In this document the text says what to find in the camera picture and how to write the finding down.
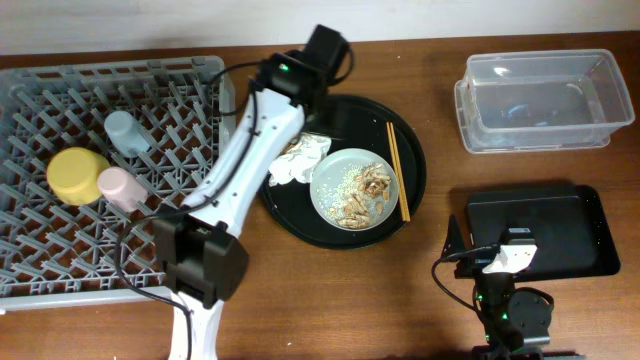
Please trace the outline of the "white paper napkin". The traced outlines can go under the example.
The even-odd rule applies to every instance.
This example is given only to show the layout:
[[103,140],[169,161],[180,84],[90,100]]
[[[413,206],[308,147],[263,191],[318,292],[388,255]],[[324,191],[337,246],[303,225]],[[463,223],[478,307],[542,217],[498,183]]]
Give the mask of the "white paper napkin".
[[268,185],[286,185],[293,180],[310,183],[315,167],[326,157],[331,144],[330,137],[302,133],[269,166]]

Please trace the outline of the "grey plate with food scraps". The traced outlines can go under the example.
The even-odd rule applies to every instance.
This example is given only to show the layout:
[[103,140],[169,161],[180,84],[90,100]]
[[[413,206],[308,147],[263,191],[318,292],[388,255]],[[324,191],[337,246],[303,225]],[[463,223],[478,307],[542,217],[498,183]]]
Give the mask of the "grey plate with food scraps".
[[364,149],[328,155],[314,169],[310,195],[316,212],[329,225],[365,231],[381,225],[399,201],[399,184],[391,165]]

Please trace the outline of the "light blue plastic cup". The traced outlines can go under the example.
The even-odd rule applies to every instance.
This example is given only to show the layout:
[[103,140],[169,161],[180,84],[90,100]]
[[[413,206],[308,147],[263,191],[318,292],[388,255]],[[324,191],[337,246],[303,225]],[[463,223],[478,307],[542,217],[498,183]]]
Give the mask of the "light blue plastic cup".
[[140,123],[128,112],[109,114],[104,121],[104,129],[116,150],[125,158],[137,157],[151,148],[142,135]]

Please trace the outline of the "pink plastic cup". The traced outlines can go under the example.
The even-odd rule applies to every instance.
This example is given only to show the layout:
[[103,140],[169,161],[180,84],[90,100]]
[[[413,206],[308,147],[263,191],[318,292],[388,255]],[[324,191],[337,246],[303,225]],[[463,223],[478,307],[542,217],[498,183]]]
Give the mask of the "pink plastic cup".
[[103,196],[126,213],[137,209],[148,198],[147,190],[136,178],[120,167],[110,167],[98,176],[97,186]]

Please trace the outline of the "yellow plastic bowl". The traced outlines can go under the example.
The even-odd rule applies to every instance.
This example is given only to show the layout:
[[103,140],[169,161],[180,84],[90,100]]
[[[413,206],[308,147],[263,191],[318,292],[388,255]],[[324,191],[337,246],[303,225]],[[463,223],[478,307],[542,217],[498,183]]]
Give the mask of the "yellow plastic bowl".
[[109,167],[104,156],[85,148],[71,147],[52,158],[46,169],[46,180],[61,202],[87,205],[102,196],[97,181]]

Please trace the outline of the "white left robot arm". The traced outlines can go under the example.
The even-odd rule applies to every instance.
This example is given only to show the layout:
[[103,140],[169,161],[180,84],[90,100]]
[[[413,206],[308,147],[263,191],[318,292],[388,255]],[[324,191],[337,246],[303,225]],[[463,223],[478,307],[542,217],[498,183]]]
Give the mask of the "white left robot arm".
[[153,220],[156,257],[174,308],[170,356],[213,359],[222,308],[249,264],[239,241],[270,164],[324,105],[350,43],[317,26],[302,50],[260,62],[250,100],[224,152],[179,209]]

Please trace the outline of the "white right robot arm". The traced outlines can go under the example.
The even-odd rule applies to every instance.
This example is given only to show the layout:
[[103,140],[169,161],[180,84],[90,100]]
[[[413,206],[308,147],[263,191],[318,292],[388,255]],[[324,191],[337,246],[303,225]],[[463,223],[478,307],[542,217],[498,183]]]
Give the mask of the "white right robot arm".
[[516,287],[515,277],[531,264],[537,251],[530,229],[508,227],[498,242],[468,249],[465,247],[455,216],[449,217],[447,237],[442,254],[434,262],[431,275],[442,263],[458,265],[474,280],[472,300],[466,302],[448,290],[440,280],[438,287],[459,304],[472,310],[485,331],[485,346],[471,350],[474,360],[570,360],[581,354],[545,352],[550,343],[554,299],[551,295],[531,287]]

